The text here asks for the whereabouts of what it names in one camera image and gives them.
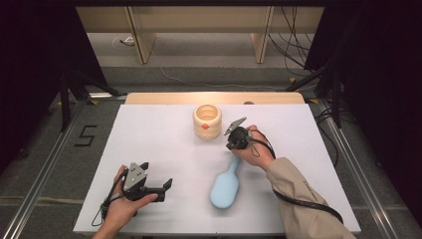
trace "cup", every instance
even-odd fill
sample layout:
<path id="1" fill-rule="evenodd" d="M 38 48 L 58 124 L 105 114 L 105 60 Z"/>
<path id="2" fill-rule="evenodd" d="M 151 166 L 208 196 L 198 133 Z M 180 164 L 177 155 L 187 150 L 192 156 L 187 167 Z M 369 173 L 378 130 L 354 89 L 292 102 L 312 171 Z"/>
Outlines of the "cup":
<path id="1" fill-rule="evenodd" d="M 193 112 L 193 127 L 197 136 L 212 139 L 221 132 L 221 111 L 213 105 L 203 105 Z"/>

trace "white table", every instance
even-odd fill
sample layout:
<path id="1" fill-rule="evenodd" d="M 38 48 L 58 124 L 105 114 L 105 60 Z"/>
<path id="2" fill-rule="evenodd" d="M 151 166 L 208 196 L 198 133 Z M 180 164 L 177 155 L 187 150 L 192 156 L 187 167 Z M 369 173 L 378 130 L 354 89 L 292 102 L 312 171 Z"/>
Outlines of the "white table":
<path id="1" fill-rule="evenodd" d="M 197 137 L 192 113 L 197 105 L 121 106 L 104 155 L 74 231 L 93 234 L 91 226 L 112 179 L 122 165 L 149 162 L 145 185 L 173 185 L 164 202 L 142 208 L 120 231 L 131 235 L 275 235 L 284 234 L 276 196 L 265 173 L 241 162 L 240 187 L 227 210 L 213 207 L 209 193 L 216 176 L 228 168 L 232 153 L 227 136 Z M 223 130 L 231 121 L 256 124 L 272 143 L 277 156 L 288 157 L 310 185 L 337 210 L 344 225 L 360 232 L 308 105 L 218 105 Z"/>

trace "light blue brush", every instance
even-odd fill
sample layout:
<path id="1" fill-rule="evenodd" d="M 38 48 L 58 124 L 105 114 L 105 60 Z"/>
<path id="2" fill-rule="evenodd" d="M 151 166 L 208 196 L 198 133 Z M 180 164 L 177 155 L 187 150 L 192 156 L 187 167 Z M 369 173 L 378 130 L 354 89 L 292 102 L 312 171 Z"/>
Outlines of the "light blue brush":
<path id="1" fill-rule="evenodd" d="M 211 202 L 218 209 L 227 209 L 235 200 L 239 188 L 239 180 L 236 176 L 236 169 L 240 158 L 233 156 L 230 167 L 227 171 L 220 173 L 211 189 Z"/>

